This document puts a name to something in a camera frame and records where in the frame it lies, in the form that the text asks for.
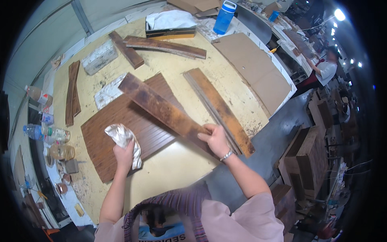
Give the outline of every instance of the yellow table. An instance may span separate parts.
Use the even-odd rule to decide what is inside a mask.
[[[139,19],[119,27],[116,32],[121,37],[126,35],[145,37],[144,22],[144,18]],[[69,65],[86,57],[108,39],[107,34],[98,38],[57,70],[53,91],[56,126],[65,127]],[[191,60],[170,53],[137,51],[145,64],[134,70],[125,57],[118,52],[118,58],[93,76],[88,76],[82,66],[79,69],[77,87],[82,111],[74,118],[74,125],[67,128],[71,132],[69,144],[75,147],[76,159],[81,161],[79,173],[72,174],[72,186],[94,223],[98,223],[99,211],[111,183],[104,184],[98,177],[87,153],[80,126],[97,112],[94,95],[119,75],[130,72],[141,80],[146,80],[161,72],[173,94],[191,118],[199,124],[214,123],[182,75],[192,68],[200,68],[228,103],[249,137],[253,137],[268,123],[266,114],[239,74],[203,36],[197,33],[194,38],[175,39],[171,42],[205,49],[207,58]],[[124,212],[128,212],[143,199],[192,184],[211,172],[218,164],[219,162],[184,140],[172,143],[147,159],[144,162],[144,168],[127,179]]]

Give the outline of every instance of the red apron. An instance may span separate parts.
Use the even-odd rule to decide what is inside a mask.
[[[317,62],[316,67],[317,67],[320,63],[322,63],[322,62],[324,62],[324,61],[326,61],[326,60],[324,60],[324,58],[321,58],[321,59]],[[297,88],[304,87],[304,86],[306,86],[306,85],[308,85],[308,84],[311,84],[311,83],[313,83],[313,82],[316,82],[316,81],[319,81],[319,80],[318,80],[317,77],[316,77],[316,71],[313,70],[312,73],[310,74],[310,76],[309,76],[308,78],[306,78],[305,80],[303,80],[301,83],[299,83],[299,84],[297,85]]]

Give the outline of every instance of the pink shirt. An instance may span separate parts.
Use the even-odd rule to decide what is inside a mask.
[[[185,233],[167,241],[196,242],[190,219],[185,215],[179,216]],[[201,220],[209,242],[284,241],[284,225],[275,217],[273,198],[266,192],[253,196],[231,215],[230,209],[223,203],[204,200]],[[133,242],[139,241],[138,223],[139,217],[133,226]],[[95,232],[95,242],[104,241],[124,242],[123,217],[116,224],[99,224]]]

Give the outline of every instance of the blue water bottle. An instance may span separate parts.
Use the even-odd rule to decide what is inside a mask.
[[[218,17],[214,25],[214,32],[217,34],[225,34],[228,26],[233,19],[236,10],[236,3],[225,0],[222,5],[222,9],[219,10]]]

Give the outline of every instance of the hand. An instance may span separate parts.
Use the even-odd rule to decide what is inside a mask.
[[[307,58],[307,63],[308,63],[311,67],[314,67],[314,66],[315,66],[315,64],[313,64],[312,61],[311,61],[309,58]]]
[[[124,172],[127,175],[132,168],[133,164],[133,149],[134,149],[134,140],[131,140],[126,147],[123,149],[118,145],[115,145],[113,148],[114,155],[117,160],[117,172]]]
[[[210,131],[211,135],[198,133],[197,137],[200,140],[207,142],[214,154],[216,154],[219,158],[223,158],[230,151],[226,142],[224,128],[215,124],[205,124],[203,127]]]

